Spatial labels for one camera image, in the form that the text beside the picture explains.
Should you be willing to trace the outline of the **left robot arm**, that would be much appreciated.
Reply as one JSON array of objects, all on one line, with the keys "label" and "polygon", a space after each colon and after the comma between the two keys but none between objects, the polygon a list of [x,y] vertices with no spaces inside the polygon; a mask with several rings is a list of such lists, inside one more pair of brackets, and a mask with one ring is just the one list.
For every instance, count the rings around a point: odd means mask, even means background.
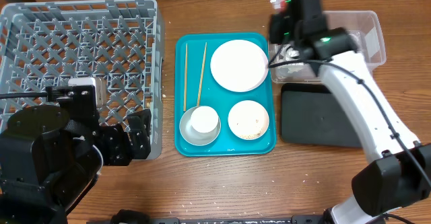
[{"label": "left robot arm", "polygon": [[1,222],[66,223],[104,165],[127,166],[134,140],[95,108],[33,106],[1,133]]}]

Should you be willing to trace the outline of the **red snack wrapper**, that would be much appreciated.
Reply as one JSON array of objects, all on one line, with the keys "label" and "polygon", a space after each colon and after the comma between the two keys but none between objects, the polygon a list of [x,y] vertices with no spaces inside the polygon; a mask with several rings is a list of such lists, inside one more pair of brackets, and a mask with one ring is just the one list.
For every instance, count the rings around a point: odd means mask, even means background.
[{"label": "red snack wrapper", "polygon": [[287,0],[269,0],[276,11],[284,11],[287,7]]}]

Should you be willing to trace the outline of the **cooked rice leftovers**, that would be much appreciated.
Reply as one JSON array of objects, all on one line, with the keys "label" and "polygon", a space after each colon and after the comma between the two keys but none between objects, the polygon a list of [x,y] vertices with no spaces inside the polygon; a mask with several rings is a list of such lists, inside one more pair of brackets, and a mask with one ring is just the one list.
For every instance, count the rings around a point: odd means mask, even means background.
[{"label": "cooked rice leftovers", "polygon": [[235,135],[246,140],[256,139],[261,136],[265,126],[265,121],[260,118],[241,118],[234,124]]}]

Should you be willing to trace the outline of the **small white bowl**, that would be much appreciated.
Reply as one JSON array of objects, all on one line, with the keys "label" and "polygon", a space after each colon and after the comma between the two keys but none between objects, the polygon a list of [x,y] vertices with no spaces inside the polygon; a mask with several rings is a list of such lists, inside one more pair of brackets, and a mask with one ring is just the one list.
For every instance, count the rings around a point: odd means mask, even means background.
[{"label": "small white bowl", "polygon": [[243,140],[262,137],[269,127],[269,114],[258,102],[243,100],[235,104],[228,114],[232,133]]}]

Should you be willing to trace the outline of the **white cup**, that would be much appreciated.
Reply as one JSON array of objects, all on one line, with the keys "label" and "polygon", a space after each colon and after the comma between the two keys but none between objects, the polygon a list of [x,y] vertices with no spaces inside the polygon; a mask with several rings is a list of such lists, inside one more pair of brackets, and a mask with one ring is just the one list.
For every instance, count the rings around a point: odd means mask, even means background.
[{"label": "white cup", "polygon": [[199,106],[191,114],[191,126],[199,133],[209,133],[218,125],[217,112],[209,106]]}]

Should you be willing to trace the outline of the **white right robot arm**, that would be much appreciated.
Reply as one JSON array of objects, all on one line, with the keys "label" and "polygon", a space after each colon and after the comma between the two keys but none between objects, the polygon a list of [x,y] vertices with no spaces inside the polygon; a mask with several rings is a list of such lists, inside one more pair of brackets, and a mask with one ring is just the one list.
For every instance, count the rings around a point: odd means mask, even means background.
[{"label": "white right robot arm", "polygon": [[273,14],[269,41],[290,44],[298,62],[335,96],[369,162],[352,179],[352,196],[326,210],[322,223],[369,223],[430,196],[430,146],[422,145],[395,113],[344,28],[329,29],[321,12]]}]

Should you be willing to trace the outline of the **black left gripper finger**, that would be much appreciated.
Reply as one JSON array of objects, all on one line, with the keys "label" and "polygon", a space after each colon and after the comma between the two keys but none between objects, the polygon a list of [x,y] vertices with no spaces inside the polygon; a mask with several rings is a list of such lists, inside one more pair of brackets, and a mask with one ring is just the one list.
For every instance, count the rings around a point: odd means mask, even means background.
[{"label": "black left gripper finger", "polygon": [[131,133],[134,159],[147,159],[151,151],[150,138],[146,133]]},{"label": "black left gripper finger", "polygon": [[142,131],[146,135],[150,135],[152,113],[150,109],[134,112],[127,115],[127,122],[129,123],[130,132]]}]

